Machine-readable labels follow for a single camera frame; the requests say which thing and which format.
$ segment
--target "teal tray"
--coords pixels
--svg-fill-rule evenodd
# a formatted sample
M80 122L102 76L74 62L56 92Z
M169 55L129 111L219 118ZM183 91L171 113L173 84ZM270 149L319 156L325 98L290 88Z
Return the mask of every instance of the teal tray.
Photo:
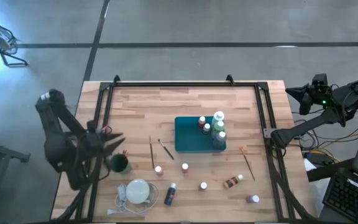
M198 128L199 116L176 117L175 118L175 150L178 153L211 153L223 152L226 143L221 148L212 145L211 132L203 134ZM206 116L205 120L211 124L212 116Z

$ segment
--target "orange brush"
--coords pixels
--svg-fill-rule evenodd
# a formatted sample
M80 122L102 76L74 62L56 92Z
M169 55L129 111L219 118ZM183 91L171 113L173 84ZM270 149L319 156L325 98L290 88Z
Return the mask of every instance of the orange brush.
M255 180L254 174L252 173L251 166L249 165L248 159L247 159L246 154L245 154L245 152L244 152L244 148L243 148L242 146L240 146L239 149L240 149L240 151L242 152L242 155L244 156L244 159L246 159L247 166L248 166L249 172L251 172L251 175L252 175L253 180Z

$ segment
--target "brown paint bottle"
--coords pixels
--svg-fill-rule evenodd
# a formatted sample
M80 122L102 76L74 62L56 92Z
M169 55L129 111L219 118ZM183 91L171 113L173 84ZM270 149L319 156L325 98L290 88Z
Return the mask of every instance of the brown paint bottle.
M229 180L225 181L225 183L223 183L223 186L227 189L231 188L234 185L238 184L240 181L242 181L243 178L244 178L244 176L242 176L241 174L238 175L237 177L232 177Z

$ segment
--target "paint bottle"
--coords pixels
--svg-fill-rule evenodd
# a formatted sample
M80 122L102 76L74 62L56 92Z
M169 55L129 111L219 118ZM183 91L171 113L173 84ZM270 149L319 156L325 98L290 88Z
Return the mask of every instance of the paint bottle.
M223 121L218 121L212 127L212 131L211 131L212 138L215 138L216 134L221 131L224 131L224 123Z
M164 204L165 205L171 205L173 196L175 195L175 192L177 191L177 185L175 183L171 183L171 186L169 186L167 196L165 197Z
M160 166L156 166L155 168L154 168L154 171L155 171L155 173L157 174L157 176L162 176L162 174L164 173L163 171L162 171L162 168L160 167Z
M243 176L240 174L240 175L238 175L237 177L232 177L232 178L230 178L229 180L227 180L227 181L225 181L225 183L223 183L223 186L225 187L225 188L231 188L231 187L233 187L234 185L236 185L236 184L238 184L240 181L242 181L243 180Z
M209 124L204 124L203 134L208 134L210 130L211 130L211 126Z
M222 111L217 111L214 114L214 117L212 118L211 127L215 125L217 121L223 121L224 120L224 114Z
M226 142L226 133L224 131L221 131L216 134L216 137L213 139L212 145L215 148L220 148L223 146L223 144Z
M181 165L181 172L186 174L189 171L189 165L187 163L184 163Z
M208 186L208 185L206 184L206 182L202 182L202 183L200 183L200 185L198 186L198 190L201 190L201 191L206 190L207 186Z
M198 119L198 128L202 129L204 127L204 124L205 124L205 117L200 116L200 118Z
M258 195L250 195L246 198L246 201L248 203L258 203L259 202L259 196Z

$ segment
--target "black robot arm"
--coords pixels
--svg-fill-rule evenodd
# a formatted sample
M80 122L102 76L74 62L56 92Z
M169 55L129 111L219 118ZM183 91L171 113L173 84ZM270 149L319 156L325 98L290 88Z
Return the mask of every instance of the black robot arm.
M36 105L42 126L45 131L45 157L50 165L59 173L66 172L70 187L78 190L89 184L90 176L84 162L98 154L106 157L120 145L125 138L104 146L121 134L96 131L93 121L87 122L87 130L75 119L65 105L62 92L51 89L42 95ZM63 132L61 120L70 132Z
M313 78L312 85L287 88L286 92L299 101L300 114L308 114L312 104L321 105L325 110L320 116L293 128L274 130L270 137L280 149L285 148L294 137L323 124L340 123L345 126L358 110L358 81L333 90L327 84L326 74L319 74Z

